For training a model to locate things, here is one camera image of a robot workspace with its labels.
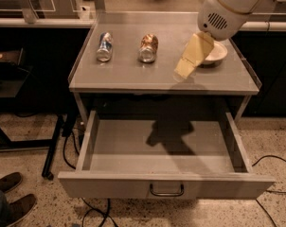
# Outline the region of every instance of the floor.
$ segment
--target floor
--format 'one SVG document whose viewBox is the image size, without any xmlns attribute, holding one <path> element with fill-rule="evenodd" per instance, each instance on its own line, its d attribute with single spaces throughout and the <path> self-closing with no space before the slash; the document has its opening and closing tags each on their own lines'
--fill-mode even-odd
<svg viewBox="0 0 286 227">
<path fill-rule="evenodd" d="M 202 0 L 105 0 L 108 10 L 197 10 Z M 56 115 L 37 114 L 19 117 L 0 114 L 0 127 L 12 140 L 49 138 L 56 123 Z M 286 160 L 286 118 L 244 117 L 238 123 L 243 144 L 251 164 L 264 155 L 276 155 Z M 38 199 L 33 211 L 17 227 L 71 227 L 82 224 L 89 207 L 82 199 L 67 196 L 57 178 L 62 170 L 72 170 L 63 160 L 64 138 L 60 137 L 51 171 L 53 181 L 41 176 L 46 149 L 0 152 L 0 177 L 13 171 L 23 174 L 23 182 L 7 194 L 15 201 L 25 194 L 34 193 Z M 66 145 L 67 159 L 77 162 L 72 138 Z M 270 188 L 286 191 L 286 163 L 276 158 L 266 158 L 254 166 L 260 175 L 272 175 L 277 182 Z M 107 200 L 86 199 L 91 205 L 106 211 Z M 259 203 L 268 211 L 279 227 L 286 227 L 286 195 L 264 193 Z M 221 200 L 111 200 L 110 216 L 118 226 L 274 226 L 256 201 Z M 84 226 L 99 226 L 101 214 L 89 212 Z M 114 226 L 107 219 L 104 226 Z"/>
</svg>

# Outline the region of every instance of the drawer handle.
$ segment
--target drawer handle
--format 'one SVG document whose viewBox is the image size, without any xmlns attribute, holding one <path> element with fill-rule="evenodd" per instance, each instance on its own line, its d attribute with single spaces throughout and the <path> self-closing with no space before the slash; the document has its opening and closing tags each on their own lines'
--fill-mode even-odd
<svg viewBox="0 0 286 227">
<path fill-rule="evenodd" d="M 184 194 L 184 186 L 181 184 L 180 192 L 178 192 L 178 193 L 156 193 L 153 191 L 152 184 L 150 184 L 150 191 L 156 197 L 180 197 Z"/>
</svg>

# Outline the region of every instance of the gray tabletop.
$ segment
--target gray tabletop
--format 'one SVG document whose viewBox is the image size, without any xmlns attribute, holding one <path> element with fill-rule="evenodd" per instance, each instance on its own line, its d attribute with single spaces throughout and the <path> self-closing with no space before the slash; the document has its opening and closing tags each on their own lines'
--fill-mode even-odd
<svg viewBox="0 0 286 227">
<path fill-rule="evenodd" d="M 113 56 L 108 62 L 96 59 L 99 35 L 110 31 Z M 258 87 L 229 41 L 222 43 L 227 57 L 200 67 L 186 80 L 174 74 L 191 35 L 199 31 L 197 13 L 117 12 L 103 13 L 89 38 L 71 82 L 78 93 L 255 95 Z M 159 40 L 154 63 L 137 59 L 141 39 L 152 33 Z"/>
</svg>

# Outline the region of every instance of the person's foot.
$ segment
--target person's foot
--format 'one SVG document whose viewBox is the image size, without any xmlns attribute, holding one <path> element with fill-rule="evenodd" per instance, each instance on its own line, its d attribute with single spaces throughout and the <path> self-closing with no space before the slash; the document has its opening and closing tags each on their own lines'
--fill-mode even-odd
<svg viewBox="0 0 286 227">
<path fill-rule="evenodd" d="M 22 175 L 19 172 L 13 172 L 0 179 L 0 190 L 4 193 L 11 191 L 22 181 Z"/>
<path fill-rule="evenodd" d="M 22 197 L 20 200 L 10 203 L 10 218 L 8 220 L 8 227 L 13 226 L 28 215 L 36 202 L 36 197 L 33 194 L 28 194 Z"/>
</svg>

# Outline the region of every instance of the white bowl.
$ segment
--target white bowl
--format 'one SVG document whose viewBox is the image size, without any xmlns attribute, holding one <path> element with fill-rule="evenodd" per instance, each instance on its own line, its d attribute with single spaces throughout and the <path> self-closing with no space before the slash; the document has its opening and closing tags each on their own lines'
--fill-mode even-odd
<svg viewBox="0 0 286 227">
<path fill-rule="evenodd" d="M 206 59 L 203 61 L 203 64 L 212 64 L 216 61 L 221 61 L 227 56 L 227 49 L 225 45 L 214 42 L 214 48 L 210 52 L 210 54 L 206 57 Z"/>
</svg>

